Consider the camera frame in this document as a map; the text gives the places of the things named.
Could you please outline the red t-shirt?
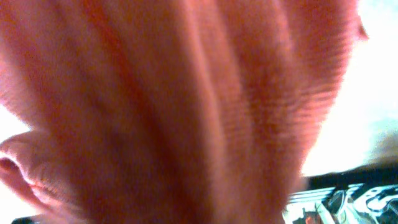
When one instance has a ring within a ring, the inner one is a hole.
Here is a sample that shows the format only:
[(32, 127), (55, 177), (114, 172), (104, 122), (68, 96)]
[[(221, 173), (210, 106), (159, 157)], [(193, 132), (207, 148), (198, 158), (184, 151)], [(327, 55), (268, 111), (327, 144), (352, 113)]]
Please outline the red t-shirt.
[(280, 223), (358, 2), (2, 1), (1, 182), (50, 223)]

